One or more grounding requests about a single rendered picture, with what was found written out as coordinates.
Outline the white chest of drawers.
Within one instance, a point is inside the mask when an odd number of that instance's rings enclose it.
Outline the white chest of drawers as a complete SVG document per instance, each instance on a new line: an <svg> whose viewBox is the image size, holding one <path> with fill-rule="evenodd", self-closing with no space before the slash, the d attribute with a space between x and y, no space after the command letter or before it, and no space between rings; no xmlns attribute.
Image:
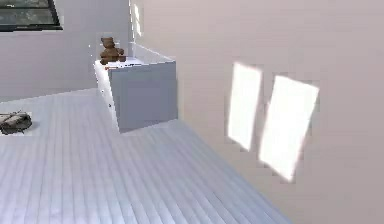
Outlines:
<svg viewBox="0 0 384 224"><path fill-rule="evenodd" d="M176 61L135 42L125 62L94 62L100 96L120 133L178 118Z"/></svg>

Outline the brown teddy bear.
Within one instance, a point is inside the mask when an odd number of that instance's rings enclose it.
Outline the brown teddy bear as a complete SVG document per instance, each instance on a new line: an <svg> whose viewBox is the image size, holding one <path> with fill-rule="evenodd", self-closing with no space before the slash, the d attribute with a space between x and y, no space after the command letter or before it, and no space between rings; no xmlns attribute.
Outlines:
<svg viewBox="0 0 384 224"><path fill-rule="evenodd" d="M100 63L102 65L107 65L109 62L126 61L124 50L115 47L114 39L112 37L102 37L101 42L104 47L104 51L100 53Z"/></svg>

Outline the grey cloth bundle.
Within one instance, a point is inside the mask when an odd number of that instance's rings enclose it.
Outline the grey cloth bundle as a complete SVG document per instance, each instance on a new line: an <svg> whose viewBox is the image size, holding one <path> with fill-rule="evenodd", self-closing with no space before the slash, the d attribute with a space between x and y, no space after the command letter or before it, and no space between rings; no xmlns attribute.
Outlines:
<svg viewBox="0 0 384 224"><path fill-rule="evenodd" d="M0 132L4 135L23 133L31 125L31 117L26 112L0 114Z"/></svg>

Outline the black framed window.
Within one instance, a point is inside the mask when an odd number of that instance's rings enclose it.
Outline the black framed window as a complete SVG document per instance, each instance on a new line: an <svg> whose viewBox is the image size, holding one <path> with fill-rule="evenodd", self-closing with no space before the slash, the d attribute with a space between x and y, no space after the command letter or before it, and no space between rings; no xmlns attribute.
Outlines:
<svg viewBox="0 0 384 224"><path fill-rule="evenodd" d="M62 30L54 0L0 0L0 32Z"/></svg>

